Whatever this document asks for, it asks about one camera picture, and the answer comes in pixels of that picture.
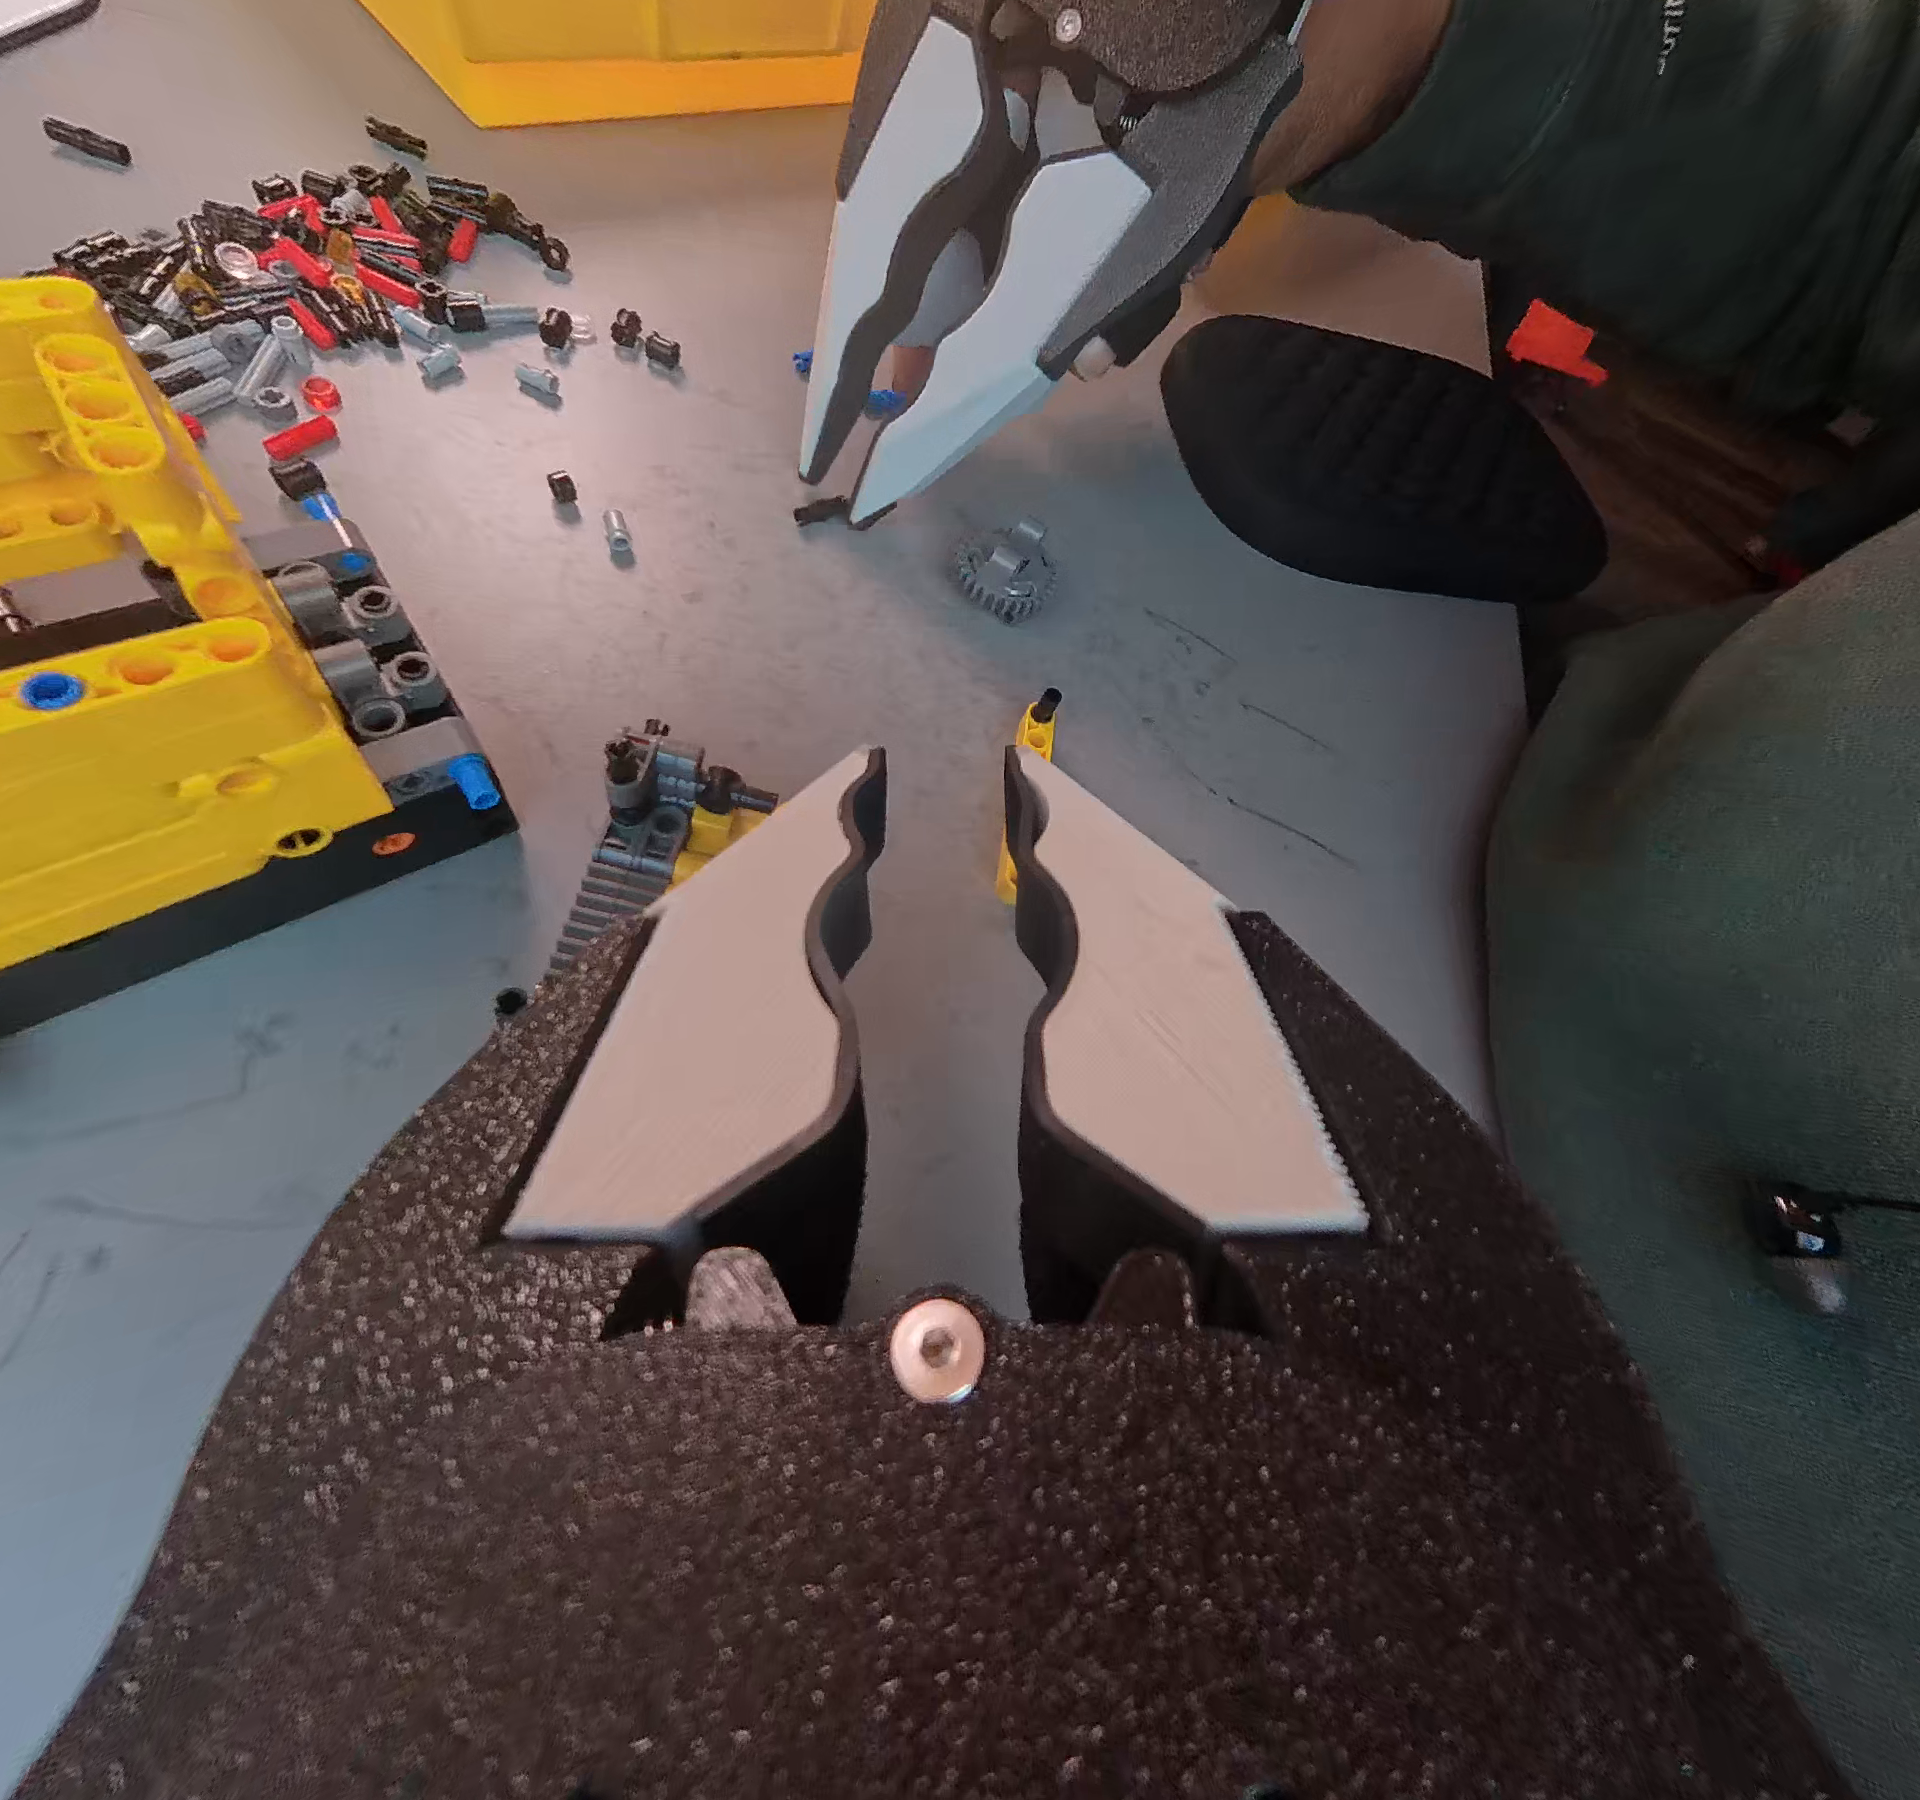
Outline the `black lego gear grey connector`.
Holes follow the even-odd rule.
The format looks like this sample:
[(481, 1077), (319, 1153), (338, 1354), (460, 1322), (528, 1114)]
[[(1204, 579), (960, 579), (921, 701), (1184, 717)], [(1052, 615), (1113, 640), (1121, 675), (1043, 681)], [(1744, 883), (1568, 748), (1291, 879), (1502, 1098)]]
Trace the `black lego gear grey connector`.
[(1034, 518), (968, 536), (949, 552), (949, 572), (994, 627), (1025, 627), (1056, 584), (1056, 563), (1046, 558), (1046, 527)]

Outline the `yellow lego beam with holes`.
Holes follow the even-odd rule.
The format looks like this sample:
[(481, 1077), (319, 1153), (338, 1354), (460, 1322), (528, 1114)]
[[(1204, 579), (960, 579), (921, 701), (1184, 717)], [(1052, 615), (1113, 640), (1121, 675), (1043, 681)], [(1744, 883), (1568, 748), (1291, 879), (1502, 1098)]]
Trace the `yellow lego beam with holes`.
[[(1064, 701), (1056, 689), (1046, 689), (1034, 701), (1025, 701), (1014, 748), (1052, 761), (1056, 701)], [(1004, 844), (994, 844), (994, 898), (1004, 905), (1017, 898), (1017, 859), (1014, 859), (1014, 815), (1005, 813), (1004, 813)]]

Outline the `yellow black lego robot model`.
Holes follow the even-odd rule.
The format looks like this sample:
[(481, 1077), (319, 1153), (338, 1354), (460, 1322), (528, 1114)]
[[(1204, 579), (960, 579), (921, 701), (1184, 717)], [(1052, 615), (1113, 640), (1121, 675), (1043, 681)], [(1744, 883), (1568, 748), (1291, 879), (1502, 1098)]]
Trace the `yellow black lego robot model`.
[(0, 1029), (21, 1036), (519, 815), (373, 543), (328, 487), (316, 384), (245, 527), (182, 391), (78, 276), (0, 286)]

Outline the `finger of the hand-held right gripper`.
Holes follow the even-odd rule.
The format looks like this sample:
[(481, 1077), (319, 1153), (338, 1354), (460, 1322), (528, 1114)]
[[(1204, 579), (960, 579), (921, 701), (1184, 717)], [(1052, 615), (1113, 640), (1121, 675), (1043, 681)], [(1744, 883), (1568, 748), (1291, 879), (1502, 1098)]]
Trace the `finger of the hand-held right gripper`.
[(876, 426), (851, 487), (851, 527), (865, 527), (908, 495), (926, 487), (980, 438), (1034, 412), (1052, 393), (1043, 347), (1092, 286), (1150, 186), (1113, 153), (1046, 156), (1014, 203), (1004, 267), (926, 367), (915, 397)]
[(851, 446), (876, 359), (913, 324), (926, 270), (1005, 161), (1005, 108), (980, 42), (921, 21), (828, 235), (799, 477), (817, 487)]

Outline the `yellow lego blade with connector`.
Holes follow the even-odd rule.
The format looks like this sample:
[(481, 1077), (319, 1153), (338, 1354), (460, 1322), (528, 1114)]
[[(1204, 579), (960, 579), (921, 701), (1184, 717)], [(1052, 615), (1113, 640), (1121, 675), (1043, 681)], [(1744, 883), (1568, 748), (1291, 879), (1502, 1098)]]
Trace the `yellow lego blade with connector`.
[(608, 738), (600, 798), (608, 847), (641, 859), (641, 870), (668, 870), (683, 856), (710, 859), (783, 805), (742, 773), (674, 745), (665, 720)]

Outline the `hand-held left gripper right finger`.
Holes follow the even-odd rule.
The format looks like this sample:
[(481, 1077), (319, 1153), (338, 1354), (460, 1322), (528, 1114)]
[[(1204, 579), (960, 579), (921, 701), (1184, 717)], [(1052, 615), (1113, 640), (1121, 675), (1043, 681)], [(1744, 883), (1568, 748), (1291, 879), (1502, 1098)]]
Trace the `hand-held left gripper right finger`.
[(1004, 755), (1014, 941), (1043, 979), (1017, 1054), (1030, 1322), (1087, 1322), (1129, 1252), (1196, 1313), (1234, 1243), (1362, 1243), (1367, 1206), (1240, 914), (1034, 748)]

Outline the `pile of small lego pins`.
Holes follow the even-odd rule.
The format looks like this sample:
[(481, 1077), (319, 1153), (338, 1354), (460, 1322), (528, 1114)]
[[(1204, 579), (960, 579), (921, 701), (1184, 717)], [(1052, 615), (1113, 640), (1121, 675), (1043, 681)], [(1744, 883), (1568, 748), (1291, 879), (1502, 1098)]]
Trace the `pile of small lego pins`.
[(507, 190), (427, 170), (427, 141), (365, 120), (380, 161), (255, 179), (255, 203), (195, 203), (168, 233), (94, 233), (51, 252), (43, 276), (87, 279), (185, 431), (212, 412), (270, 420), (270, 477), (293, 508), (334, 518), (316, 449), (334, 446), (338, 384), (302, 379), (319, 355), (409, 347), (437, 393), (466, 379), (466, 347), (533, 338), (541, 359), (514, 391), (560, 403), (559, 359), (608, 338), (617, 359), (683, 379), (683, 341), (631, 304), (595, 324), (575, 304), (514, 304), (449, 270), (502, 235), (568, 276), (568, 241)]

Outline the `person's green sweater torso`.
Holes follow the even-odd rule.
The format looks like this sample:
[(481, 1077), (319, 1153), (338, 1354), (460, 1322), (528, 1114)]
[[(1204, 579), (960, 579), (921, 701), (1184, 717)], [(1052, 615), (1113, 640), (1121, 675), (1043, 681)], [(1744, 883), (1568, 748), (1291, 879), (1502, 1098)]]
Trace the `person's green sweater torso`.
[(1748, 1179), (1912, 1196), (1912, 518), (1568, 646), (1487, 847), (1502, 1143), (1596, 1290), (1744, 1625), (1855, 1795), (1912, 1795), (1912, 1214), (1800, 1290)]

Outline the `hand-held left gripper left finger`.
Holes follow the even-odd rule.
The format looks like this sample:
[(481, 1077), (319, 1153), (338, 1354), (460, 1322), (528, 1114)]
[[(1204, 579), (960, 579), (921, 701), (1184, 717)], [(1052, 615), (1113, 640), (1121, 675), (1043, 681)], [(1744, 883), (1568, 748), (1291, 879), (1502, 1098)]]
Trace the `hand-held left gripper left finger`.
[(799, 1327), (844, 1322), (865, 1196), (851, 968), (870, 941), (885, 748), (851, 748), (668, 890), (541, 1110), (502, 1243), (641, 1248), (613, 1327), (693, 1314), (748, 1248)]

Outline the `person's right hand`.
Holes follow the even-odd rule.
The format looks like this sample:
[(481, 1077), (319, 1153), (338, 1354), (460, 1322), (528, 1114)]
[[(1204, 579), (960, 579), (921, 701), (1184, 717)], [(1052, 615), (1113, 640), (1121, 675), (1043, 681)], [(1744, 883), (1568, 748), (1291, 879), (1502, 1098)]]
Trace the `person's right hand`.
[(1297, 190), (1367, 153), (1424, 82), (1451, 0), (1310, 0), (1299, 21), (1299, 89), (1266, 132), (1248, 190)]

